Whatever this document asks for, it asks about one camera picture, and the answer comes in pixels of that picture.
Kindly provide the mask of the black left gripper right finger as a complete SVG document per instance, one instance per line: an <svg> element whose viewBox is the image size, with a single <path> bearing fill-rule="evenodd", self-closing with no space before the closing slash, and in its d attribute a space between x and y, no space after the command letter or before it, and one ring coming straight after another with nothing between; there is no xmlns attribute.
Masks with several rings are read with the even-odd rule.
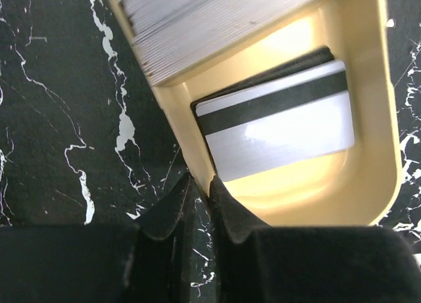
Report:
<svg viewBox="0 0 421 303"><path fill-rule="evenodd" d="M376 226L272 227L210 183L219 302L419 302L420 267Z"/></svg>

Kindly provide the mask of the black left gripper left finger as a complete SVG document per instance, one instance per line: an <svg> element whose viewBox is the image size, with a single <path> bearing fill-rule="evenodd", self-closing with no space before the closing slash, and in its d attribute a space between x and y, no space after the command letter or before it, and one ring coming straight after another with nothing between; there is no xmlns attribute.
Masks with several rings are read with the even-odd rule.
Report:
<svg viewBox="0 0 421 303"><path fill-rule="evenodd" d="M195 182L128 225L1 229L2 302L188 302Z"/></svg>

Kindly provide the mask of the white magnetic stripe card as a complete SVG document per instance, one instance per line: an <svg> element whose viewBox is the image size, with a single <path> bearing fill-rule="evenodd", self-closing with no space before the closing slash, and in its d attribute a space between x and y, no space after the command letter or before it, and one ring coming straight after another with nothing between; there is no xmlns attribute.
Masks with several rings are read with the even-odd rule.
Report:
<svg viewBox="0 0 421 303"><path fill-rule="evenodd" d="M222 181L355 144L342 60L198 102L193 112Z"/></svg>

